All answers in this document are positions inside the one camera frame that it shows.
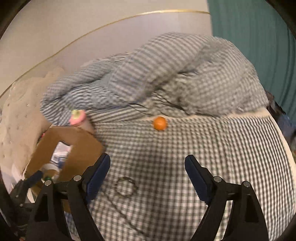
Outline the blue tissue pack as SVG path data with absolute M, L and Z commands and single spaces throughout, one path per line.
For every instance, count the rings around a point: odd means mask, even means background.
M 72 145 L 67 145 L 64 142 L 58 142 L 51 156 L 50 163 L 54 164 L 59 169 L 62 169 L 71 150 Z

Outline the white tape roll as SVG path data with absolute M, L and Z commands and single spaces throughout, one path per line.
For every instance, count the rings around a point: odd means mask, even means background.
M 56 183 L 60 175 L 60 169 L 52 163 L 44 164 L 41 167 L 41 172 L 43 173 L 42 182 L 50 180 Z

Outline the brown cardboard box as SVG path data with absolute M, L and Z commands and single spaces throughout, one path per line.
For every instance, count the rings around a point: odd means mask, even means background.
M 49 128 L 38 142 L 25 170 L 25 177 L 29 178 L 41 167 L 50 163 L 53 151 L 58 142 L 72 145 L 72 150 L 56 183 L 71 180 L 81 175 L 95 164 L 104 151 L 103 145 L 90 133 L 76 127 L 54 126 Z

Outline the beige tufted headboard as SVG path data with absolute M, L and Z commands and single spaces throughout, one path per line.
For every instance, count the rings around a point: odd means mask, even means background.
M 50 123 L 40 112 L 40 101 L 47 87 L 64 74 L 61 67 L 45 77 L 15 82 L 1 115 L 1 171 L 11 173 L 15 167 L 22 173 L 34 152 L 42 132 Z

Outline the grey checked bed sheet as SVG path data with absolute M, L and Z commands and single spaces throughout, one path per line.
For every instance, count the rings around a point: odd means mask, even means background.
M 224 181 L 248 181 L 270 240 L 295 214 L 295 163 L 265 109 L 241 116 L 149 119 L 95 124 L 111 167 L 89 210 L 105 240 L 189 240 L 206 211 L 185 169 L 193 155 Z

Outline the pink lidded cup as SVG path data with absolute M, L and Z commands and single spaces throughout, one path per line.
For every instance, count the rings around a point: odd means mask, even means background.
M 81 110 L 81 109 L 72 110 L 69 123 L 70 123 L 70 126 L 81 128 L 92 135 L 95 134 L 95 129 L 84 110 Z

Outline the orange mandarin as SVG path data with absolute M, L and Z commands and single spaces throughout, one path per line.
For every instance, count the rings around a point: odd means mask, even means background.
M 164 117 L 158 116 L 153 120 L 153 127 L 155 130 L 164 131 L 167 128 L 167 121 Z

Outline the dark floral fabric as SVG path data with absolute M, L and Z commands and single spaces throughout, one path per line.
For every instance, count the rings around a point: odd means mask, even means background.
M 275 119 L 275 121 L 278 121 L 278 119 L 282 116 L 285 115 L 286 112 L 282 109 L 282 107 L 276 102 L 275 97 L 265 90 L 266 96 L 269 100 L 269 104 L 267 106 L 267 110 L 269 113 L 272 115 L 272 117 Z

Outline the grey checked duvet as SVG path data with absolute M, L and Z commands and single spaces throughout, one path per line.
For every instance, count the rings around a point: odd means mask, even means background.
M 48 87 L 41 113 L 56 126 L 71 111 L 94 123 L 146 116 L 223 116 L 268 105 L 253 64 L 231 42 L 166 33 L 133 52 L 96 59 Z

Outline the teal curtain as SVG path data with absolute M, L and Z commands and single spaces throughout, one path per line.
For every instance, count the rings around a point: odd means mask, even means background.
M 208 1 L 213 35 L 232 42 L 295 120 L 295 38 L 266 1 Z

